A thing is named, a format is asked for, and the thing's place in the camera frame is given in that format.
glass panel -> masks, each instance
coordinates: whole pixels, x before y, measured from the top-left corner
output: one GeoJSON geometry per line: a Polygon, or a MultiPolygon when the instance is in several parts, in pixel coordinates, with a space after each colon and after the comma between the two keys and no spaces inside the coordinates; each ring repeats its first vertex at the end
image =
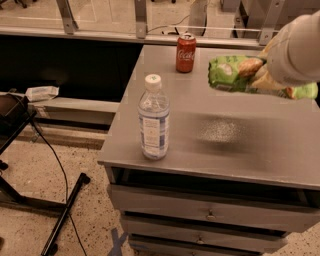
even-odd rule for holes
{"type": "Polygon", "coordinates": [[[21,3],[15,3],[14,0],[7,0],[1,4],[0,26],[63,29],[55,0],[22,1],[27,8],[23,8],[21,3]]]}
{"type": "Polygon", "coordinates": [[[223,12],[220,0],[147,0],[148,34],[175,34],[189,31],[207,38],[230,38],[235,12],[223,12]]]}
{"type": "Polygon", "coordinates": [[[134,0],[69,0],[80,30],[136,33],[134,0]]]}

gray countertop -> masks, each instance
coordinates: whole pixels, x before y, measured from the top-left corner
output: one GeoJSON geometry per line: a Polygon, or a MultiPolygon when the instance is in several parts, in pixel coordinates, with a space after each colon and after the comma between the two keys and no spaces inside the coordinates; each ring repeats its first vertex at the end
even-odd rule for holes
{"type": "Polygon", "coordinates": [[[208,85],[218,55],[258,52],[197,48],[194,69],[175,70],[176,47],[144,46],[99,155],[105,166],[320,190],[320,114],[315,101],[226,93],[208,85]],[[137,106],[144,77],[162,77],[170,98],[167,156],[146,159],[137,106]]]}

power cord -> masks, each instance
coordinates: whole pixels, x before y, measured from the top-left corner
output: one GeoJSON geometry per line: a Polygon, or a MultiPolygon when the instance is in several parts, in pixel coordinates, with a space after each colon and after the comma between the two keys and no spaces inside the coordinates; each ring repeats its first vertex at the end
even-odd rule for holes
{"type": "Polygon", "coordinates": [[[178,23],[174,23],[174,24],[170,24],[170,25],[163,25],[163,26],[159,26],[159,27],[155,27],[155,28],[153,28],[153,29],[150,29],[150,30],[148,30],[147,33],[151,32],[151,31],[153,31],[153,30],[159,29],[159,28],[167,28],[167,27],[169,27],[169,26],[177,26],[177,25],[181,24],[181,23],[182,23],[186,18],[188,18],[189,16],[190,16],[190,15],[184,17],[184,18],[183,18],[180,22],[178,22],[178,23]]]}
{"type": "MultiPolygon", "coordinates": [[[[31,115],[29,114],[28,109],[24,106],[24,104],[23,104],[23,102],[21,101],[21,99],[20,99],[19,97],[17,97],[16,95],[13,95],[13,94],[10,94],[10,93],[8,93],[8,94],[11,95],[13,98],[15,98],[15,99],[19,102],[19,104],[25,109],[25,113],[27,113],[28,117],[31,118],[31,115]]],[[[67,179],[66,172],[65,172],[65,170],[64,170],[64,168],[63,168],[63,166],[62,166],[62,164],[61,164],[61,162],[60,162],[60,159],[59,159],[56,151],[54,150],[54,148],[50,145],[50,143],[49,143],[49,142],[46,140],[46,138],[42,135],[42,133],[40,132],[40,130],[38,129],[38,127],[37,127],[33,122],[32,122],[31,124],[33,124],[33,127],[34,127],[34,129],[36,130],[36,132],[38,133],[38,135],[43,139],[43,141],[44,141],[44,142],[49,146],[49,148],[52,150],[54,156],[56,157],[56,159],[57,159],[57,161],[58,161],[58,163],[59,163],[59,166],[60,166],[61,171],[62,171],[63,176],[64,176],[65,187],[66,187],[66,195],[65,195],[65,196],[66,196],[66,203],[67,203],[69,192],[68,192],[68,179],[67,179]]],[[[75,225],[75,223],[74,223],[74,221],[73,221],[72,216],[71,216],[70,213],[69,213],[69,218],[70,218],[70,220],[71,220],[73,229],[74,229],[74,231],[75,231],[75,233],[76,233],[76,236],[77,236],[78,242],[79,242],[79,244],[80,244],[80,246],[81,246],[81,249],[82,249],[82,251],[83,251],[83,254],[84,254],[85,256],[87,256],[87,252],[86,252],[86,250],[85,250],[84,247],[83,247],[83,244],[82,244],[82,242],[81,242],[80,236],[79,236],[79,234],[78,234],[78,230],[77,230],[77,228],[76,228],[76,225],[75,225]]]]}
{"type": "MultiPolygon", "coordinates": [[[[55,150],[53,149],[53,147],[52,147],[52,146],[50,145],[50,143],[45,139],[45,137],[42,135],[42,133],[39,131],[38,127],[37,127],[35,124],[34,124],[33,127],[35,128],[35,130],[36,130],[36,132],[39,134],[39,136],[44,140],[44,142],[45,142],[45,143],[49,146],[49,148],[52,150],[53,154],[55,155],[55,157],[56,157],[56,159],[57,159],[57,161],[58,161],[58,163],[59,163],[59,165],[60,165],[60,168],[61,168],[62,173],[63,173],[63,176],[64,176],[64,180],[65,180],[65,186],[66,186],[66,202],[67,202],[67,201],[68,201],[68,179],[67,179],[66,172],[65,172],[65,170],[64,170],[64,168],[63,168],[63,166],[62,166],[62,164],[61,164],[61,162],[60,162],[60,159],[59,159],[58,155],[56,154],[55,150]]],[[[75,233],[76,233],[78,242],[79,242],[79,244],[80,244],[80,246],[81,246],[81,249],[82,249],[82,251],[83,251],[83,254],[84,254],[85,256],[87,256],[87,252],[86,252],[86,250],[85,250],[84,247],[83,247],[83,244],[82,244],[82,242],[81,242],[81,239],[80,239],[78,230],[77,230],[77,228],[76,228],[76,225],[75,225],[75,223],[74,223],[74,221],[73,221],[73,218],[72,218],[72,216],[71,216],[70,213],[69,213],[68,215],[69,215],[69,218],[70,218],[70,220],[71,220],[73,229],[74,229],[74,231],[75,231],[75,233]]]]}

white bottle cap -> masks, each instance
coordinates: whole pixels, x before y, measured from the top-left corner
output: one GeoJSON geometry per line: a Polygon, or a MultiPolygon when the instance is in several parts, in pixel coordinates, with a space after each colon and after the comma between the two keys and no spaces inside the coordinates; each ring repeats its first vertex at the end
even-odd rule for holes
{"type": "Polygon", "coordinates": [[[161,89],[161,77],[156,74],[147,75],[145,78],[145,86],[148,91],[157,92],[161,89]]]}

coca-cola can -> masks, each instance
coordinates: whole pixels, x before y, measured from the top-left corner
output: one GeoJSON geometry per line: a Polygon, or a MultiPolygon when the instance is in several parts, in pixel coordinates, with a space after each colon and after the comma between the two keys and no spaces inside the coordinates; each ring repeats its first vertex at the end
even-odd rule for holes
{"type": "Polygon", "coordinates": [[[176,69],[187,73],[193,69],[194,55],[196,52],[196,39],[190,33],[184,33],[178,38],[176,69]]]}

